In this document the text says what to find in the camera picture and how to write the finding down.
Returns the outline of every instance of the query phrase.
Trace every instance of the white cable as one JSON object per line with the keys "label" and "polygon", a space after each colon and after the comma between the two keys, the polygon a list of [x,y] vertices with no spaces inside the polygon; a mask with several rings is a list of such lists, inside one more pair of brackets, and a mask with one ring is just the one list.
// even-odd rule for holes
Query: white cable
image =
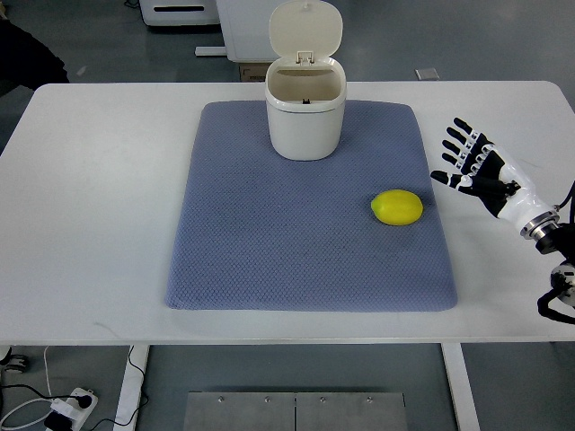
{"label": "white cable", "polygon": [[50,379],[48,378],[48,361],[46,360],[46,352],[48,351],[48,347],[44,349],[44,370],[46,371],[46,386],[48,386],[48,395],[52,396],[52,390],[50,389]]}
{"label": "white cable", "polygon": [[10,410],[8,413],[6,413],[2,419],[0,419],[0,429],[2,429],[4,431],[14,431],[16,429],[23,429],[26,427],[31,427],[32,425],[36,425],[39,422],[41,422],[42,420],[44,420],[45,418],[47,418],[52,410],[50,410],[45,416],[41,417],[40,419],[36,419],[35,421],[33,421],[29,424],[26,424],[26,425],[20,425],[19,427],[5,427],[4,425],[2,425],[4,423],[4,421],[7,420],[8,417],[10,415],[12,415],[16,410],[21,409],[22,407],[27,406],[28,404],[32,404],[33,402],[37,402],[37,401],[46,401],[49,403],[52,402],[51,400],[46,400],[44,398],[34,398],[33,400],[28,400],[26,402],[23,402],[19,406],[14,407],[12,410]]}
{"label": "white cable", "polygon": [[[48,351],[48,347],[49,347],[49,346],[46,346],[46,348],[44,349],[44,370],[45,370],[45,372],[46,372],[46,385],[48,386],[48,394],[49,394],[49,396],[51,397],[51,396],[52,396],[52,390],[50,389],[50,380],[49,380],[49,376],[48,376],[48,360],[47,360],[47,358],[46,358],[46,353],[47,353],[47,351]],[[26,402],[23,402],[23,403],[20,404],[19,406],[14,407],[14,408],[13,408],[12,410],[10,410],[7,414],[5,414],[2,419],[0,419],[0,430],[3,430],[3,431],[15,431],[15,430],[17,430],[17,429],[24,429],[24,428],[27,428],[27,427],[31,427],[32,425],[36,425],[36,424],[38,424],[39,422],[41,422],[42,420],[44,420],[45,418],[47,418],[48,415],[50,414],[50,412],[51,412],[52,410],[50,410],[48,413],[46,413],[46,415],[44,415],[44,416],[41,417],[40,419],[36,419],[36,420],[34,420],[33,422],[31,422],[31,423],[29,423],[29,424],[26,424],[26,425],[20,425],[20,426],[18,426],[18,427],[4,427],[4,426],[3,426],[3,423],[6,421],[6,419],[7,419],[10,415],[12,415],[16,410],[19,410],[19,409],[21,409],[22,407],[27,406],[28,404],[31,404],[31,403],[37,402],[37,401],[47,401],[47,402],[49,402],[49,403],[52,402],[52,400],[46,400],[46,399],[44,399],[44,398],[35,398],[35,399],[33,399],[33,400],[28,400],[28,401],[26,401]]]}

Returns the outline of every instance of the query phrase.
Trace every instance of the cardboard box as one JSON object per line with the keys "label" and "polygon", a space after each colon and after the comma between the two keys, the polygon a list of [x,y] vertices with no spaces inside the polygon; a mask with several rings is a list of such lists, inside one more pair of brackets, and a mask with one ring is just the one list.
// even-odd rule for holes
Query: cardboard box
{"label": "cardboard box", "polygon": [[242,83],[263,83],[271,63],[241,63],[240,81]]}

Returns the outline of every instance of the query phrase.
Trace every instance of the black cable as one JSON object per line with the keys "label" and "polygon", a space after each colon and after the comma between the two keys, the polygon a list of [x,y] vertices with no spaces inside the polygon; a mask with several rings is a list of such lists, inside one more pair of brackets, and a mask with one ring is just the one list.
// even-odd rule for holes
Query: black cable
{"label": "black cable", "polygon": [[573,182],[573,185],[571,186],[569,193],[567,193],[567,197],[565,198],[565,200],[563,200],[562,203],[559,204],[557,207],[561,209],[565,207],[569,201],[571,201],[569,211],[569,223],[573,224],[575,223],[575,181]]}
{"label": "black cable", "polygon": [[7,385],[0,386],[0,389],[11,389],[11,388],[28,389],[28,390],[34,392],[40,398],[43,398],[44,400],[55,400],[56,398],[75,398],[75,399],[79,400],[79,399],[83,398],[83,395],[82,396],[80,396],[80,395],[56,395],[56,396],[47,397],[46,395],[42,395],[39,391],[32,388],[31,386],[28,386],[27,384],[7,384]]}
{"label": "black cable", "polygon": [[[142,368],[140,368],[139,366],[135,365],[135,364],[132,362],[132,358],[131,358],[132,350],[134,350],[134,346],[132,346],[132,347],[130,348],[129,352],[128,352],[128,362],[129,362],[129,364],[132,365],[134,368],[136,368],[136,369],[142,374],[142,377],[146,377],[146,374],[144,373],[144,370],[142,370]],[[134,416],[136,415],[136,413],[137,413],[140,409],[142,409],[148,402],[150,402],[150,398],[149,398],[149,397],[146,395],[146,393],[144,392],[144,379],[142,379],[142,385],[140,386],[140,393],[141,393],[141,396],[144,397],[144,401],[141,402],[139,406],[137,406],[137,408],[136,408],[136,409],[134,410],[134,412],[132,413],[132,416],[130,417],[130,419],[129,419],[128,422],[126,422],[125,424],[121,424],[120,422],[116,422],[116,421],[113,420],[113,419],[105,418],[105,419],[99,420],[99,421],[96,423],[96,425],[94,425],[94,426],[93,426],[92,428],[90,428],[88,431],[93,431],[93,430],[96,429],[102,422],[111,422],[112,424],[118,425],[119,427],[126,427],[126,426],[128,426],[129,424],[131,424],[131,423],[132,423],[132,420],[134,420]]]}
{"label": "black cable", "polygon": [[4,408],[4,395],[2,394],[2,386],[0,386],[0,418],[3,418],[2,416],[2,409]]}

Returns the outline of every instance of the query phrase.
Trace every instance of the black robot finger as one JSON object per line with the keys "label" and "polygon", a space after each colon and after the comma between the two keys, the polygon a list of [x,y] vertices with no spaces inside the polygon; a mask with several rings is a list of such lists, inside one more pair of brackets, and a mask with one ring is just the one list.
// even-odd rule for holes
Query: black robot finger
{"label": "black robot finger", "polygon": [[449,142],[444,140],[441,144],[443,144],[443,146],[451,151],[452,153],[459,155],[459,153],[461,153],[461,150],[459,149],[459,147],[457,145],[455,145],[453,142]]}
{"label": "black robot finger", "polygon": [[449,176],[447,175],[447,172],[433,171],[429,176],[433,180],[439,181],[442,184],[448,184],[449,183]]}
{"label": "black robot finger", "polygon": [[453,155],[451,154],[447,154],[447,153],[443,153],[441,155],[441,158],[443,160],[445,160],[446,162],[450,162],[451,164],[453,164],[457,169],[461,169],[463,167],[463,163],[459,160],[457,160]]}
{"label": "black robot finger", "polygon": [[455,130],[454,128],[447,128],[447,133],[465,145],[467,138],[463,136],[458,130]]}
{"label": "black robot finger", "polygon": [[461,128],[467,135],[470,135],[473,129],[462,119],[453,119],[453,123]]}

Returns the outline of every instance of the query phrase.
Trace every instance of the electrical cord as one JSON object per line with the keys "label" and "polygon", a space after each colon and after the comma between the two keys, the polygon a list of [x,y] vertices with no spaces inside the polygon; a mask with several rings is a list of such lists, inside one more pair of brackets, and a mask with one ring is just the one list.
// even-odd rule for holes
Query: electrical cord
{"label": "electrical cord", "polygon": [[[46,358],[46,354],[48,352],[48,347],[46,346],[46,348],[44,348],[44,371],[46,373],[46,385],[48,386],[48,394],[51,396],[52,395],[52,390],[50,389],[50,381],[49,381],[49,375],[48,375],[48,359]],[[2,397],[2,387],[0,387],[0,412],[2,411],[2,407],[3,407],[3,397]],[[10,417],[14,412],[18,411],[19,409],[27,406],[28,404],[32,404],[33,402],[38,402],[38,401],[46,401],[46,402],[50,402],[49,399],[45,399],[45,398],[35,398],[33,400],[28,400],[23,402],[22,404],[20,404],[19,406],[14,407],[12,410],[10,410],[8,413],[6,413],[1,419],[0,419],[0,430],[4,430],[4,431],[15,431],[18,429],[24,429],[27,427],[31,427],[32,425],[36,425],[39,422],[41,422],[42,420],[44,420],[45,418],[48,417],[48,415],[50,414],[50,411],[48,413],[46,413],[46,415],[42,416],[41,418],[38,418],[28,424],[24,424],[24,425],[20,425],[18,427],[4,427],[3,423],[8,419],[8,417]]]}
{"label": "electrical cord", "polygon": [[51,402],[50,400],[46,400],[44,398],[34,398],[32,400],[28,400],[23,402],[22,404],[20,404],[19,406],[14,407],[12,410],[10,410],[8,413],[6,413],[1,419],[0,419],[0,429],[4,430],[4,431],[15,431],[17,429],[24,429],[27,427],[31,427],[32,425],[36,425],[39,422],[41,422],[42,420],[44,420],[45,418],[48,417],[48,414],[42,416],[41,418],[38,418],[32,422],[29,422],[28,424],[25,425],[20,425],[18,427],[5,427],[3,425],[3,423],[8,419],[9,416],[11,416],[14,412],[16,412],[17,410],[21,409],[24,406],[27,406],[28,404],[32,404],[33,402],[38,402],[38,401],[44,401],[44,402]]}
{"label": "electrical cord", "polygon": [[[136,368],[141,374],[142,377],[146,377],[146,373],[144,373],[144,370],[142,368],[140,368],[139,366],[135,365],[132,362],[132,351],[134,350],[134,346],[132,346],[129,349],[128,352],[128,362],[130,365],[132,365],[134,368]],[[144,398],[144,401],[142,401],[139,406],[137,406],[137,408],[134,410],[134,412],[132,413],[132,416],[129,418],[129,421],[126,422],[125,424],[121,424],[120,422],[116,422],[114,419],[109,419],[109,418],[105,418],[105,419],[101,419],[99,420],[96,425],[94,425],[92,428],[88,429],[88,431],[93,431],[94,429],[96,429],[101,423],[103,422],[111,422],[114,425],[117,425],[119,427],[127,427],[129,424],[132,423],[132,420],[134,420],[134,417],[136,416],[136,413],[142,409],[148,402],[150,402],[150,398],[146,395],[146,393],[144,392],[144,379],[142,379],[142,385],[140,386],[140,394],[141,396]]]}
{"label": "electrical cord", "polygon": [[569,212],[569,223],[573,224],[575,222],[575,181],[571,186],[567,197],[562,201],[561,204],[557,205],[556,208],[559,211],[561,208],[565,207],[567,203],[571,201],[570,212]]}
{"label": "electrical cord", "polygon": [[[28,389],[28,390],[34,392],[36,395],[39,396],[39,398],[36,398],[36,399],[33,399],[33,400],[28,400],[28,401],[24,402],[23,404],[21,404],[21,405],[15,407],[14,409],[10,410],[6,415],[4,415],[4,417],[0,419],[0,430],[15,431],[15,430],[18,430],[18,429],[23,429],[23,428],[26,428],[26,427],[30,427],[30,426],[35,425],[35,424],[39,423],[40,421],[44,420],[44,419],[49,415],[50,412],[49,412],[46,416],[44,416],[44,417],[42,417],[42,418],[40,418],[40,419],[37,419],[37,420],[35,420],[35,421],[33,421],[33,422],[29,423],[29,424],[26,424],[26,425],[22,425],[22,426],[19,426],[19,427],[3,427],[3,426],[2,426],[2,424],[4,423],[4,421],[5,421],[10,415],[12,415],[16,410],[21,409],[22,407],[27,406],[28,404],[31,404],[31,403],[33,403],[33,402],[37,402],[37,401],[48,401],[48,402],[50,402],[51,400],[54,400],[54,399],[56,399],[56,398],[75,398],[75,399],[77,399],[77,400],[80,400],[80,399],[82,399],[83,397],[86,397],[86,395],[84,395],[84,396],[52,395],[52,391],[51,391],[50,385],[49,385],[48,362],[47,362],[47,359],[46,359],[46,351],[47,351],[47,350],[48,350],[48,347],[46,347],[46,349],[44,349],[44,365],[45,365],[45,370],[46,370],[46,384],[47,384],[47,386],[48,386],[49,395],[48,395],[48,396],[47,396],[47,395],[44,395],[44,394],[42,394],[40,391],[36,390],[35,388],[33,388],[33,387],[31,387],[31,386],[29,386],[29,385],[27,385],[27,384],[7,384],[7,385],[0,385],[0,411],[2,411],[2,407],[3,407],[3,404],[4,404],[4,398],[3,398],[3,394],[2,394],[2,389],[24,388],[24,389]],[[134,350],[134,346],[132,346],[132,347],[130,348],[129,352],[128,352],[128,362],[129,362],[130,365],[132,365],[134,368],[136,368],[136,369],[142,374],[143,377],[145,377],[145,376],[146,376],[146,373],[144,373],[144,370],[143,370],[142,368],[140,368],[139,366],[135,365],[135,364],[132,362],[131,355],[132,355],[132,351],[133,351],[133,350]],[[129,424],[131,424],[132,421],[134,420],[134,417],[136,416],[136,413],[137,413],[140,409],[142,409],[142,408],[150,401],[149,397],[148,397],[147,394],[144,392],[144,380],[142,380],[142,385],[140,386],[140,394],[141,394],[141,396],[144,398],[144,400],[143,400],[143,401],[137,406],[137,408],[134,410],[134,412],[132,413],[132,416],[130,417],[130,419],[129,419],[128,422],[126,422],[125,424],[122,424],[122,423],[120,423],[120,422],[117,422],[117,421],[114,420],[114,419],[104,418],[104,419],[99,420],[99,421],[96,423],[96,425],[94,425],[94,426],[93,426],[92,428],[90,428],[88,431],[93,431],[94,429],[96,429],[96,428],[97,428],[101,423],[103,423],[103,422],[111,422],[112,424],[118,425],[119,427],[126,427],[126,426],[128,426]]]}

